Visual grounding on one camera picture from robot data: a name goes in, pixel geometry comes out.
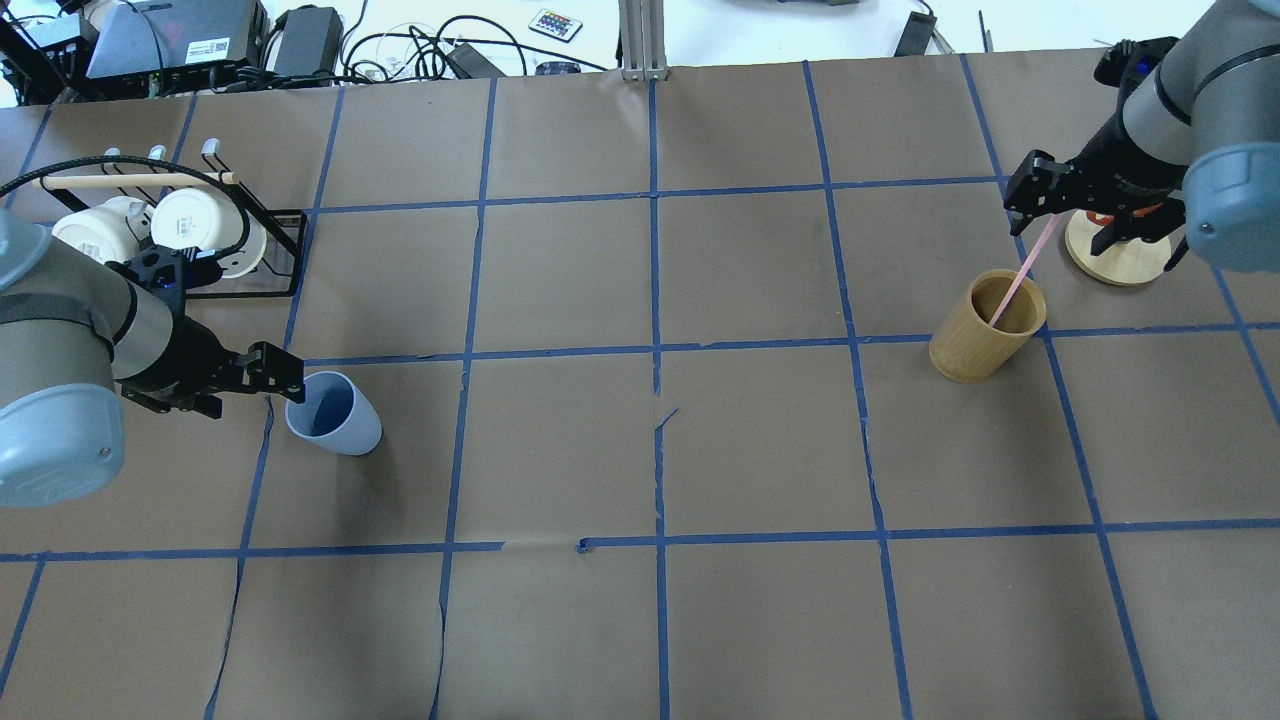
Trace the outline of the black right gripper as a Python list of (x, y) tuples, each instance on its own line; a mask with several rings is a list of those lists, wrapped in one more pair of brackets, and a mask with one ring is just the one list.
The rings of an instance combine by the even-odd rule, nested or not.
[(1144, 238), (1149, 223), (1185, 220), (1185, 204), (1175, 192), (1187, 168), (1140, 147), (1137, 132), (1123, 119), (1130, 96), (1155, 76), (1176, 42), (1175, 36), (1126, 38), (1103, 53), (1092, 77), (1116, 90), (1112, 115), (1069, 161), (1039, 149), (1024, 156), (1004, 191), (1011, 236), (1037, 218), (1076, 209), (1115, 215), (1091, 240), (1091, 256), (1098, 258), (1116, 243)]

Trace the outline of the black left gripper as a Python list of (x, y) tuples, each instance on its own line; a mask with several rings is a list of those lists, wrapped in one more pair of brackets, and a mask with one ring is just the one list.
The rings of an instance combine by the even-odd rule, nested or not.
[(152, 246), (109, 263), (131, 291), (113, 343), (113, 377), (123, 398), (151, 413), (172, 410), (223, 418), (223, 393), (306, 400), (303, 361), (265, 341), (239, 355), (186, 313), (186, 293), (221, 279), (219, 261), (196, 250)]

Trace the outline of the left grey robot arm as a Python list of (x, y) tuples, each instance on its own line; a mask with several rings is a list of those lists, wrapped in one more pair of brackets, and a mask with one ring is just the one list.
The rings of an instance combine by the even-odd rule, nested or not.
[(218, 419), (221, 393), (305, 400), (302, 361), (227, 348), (186, 313), (212, 258), (148, 249), (96, 263), (5, 211), (1, 232), (1, 501), (42, 507), (101, 489), (125, 461), (123, 404)]

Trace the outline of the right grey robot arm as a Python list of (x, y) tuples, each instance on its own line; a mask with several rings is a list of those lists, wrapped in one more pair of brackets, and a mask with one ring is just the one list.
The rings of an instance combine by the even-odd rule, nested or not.
[(1170, 264), (1279, 268), (1279, 17), (1275, 1), (1216, 1), (1180, 38), (1115, 44), (1094, 79), (1111, 117), (1065, 161), (1033, 150), (1004, 193), (1010, 231), (1073, 210), (1110, 215), (1102, 254), (1178, 228)]

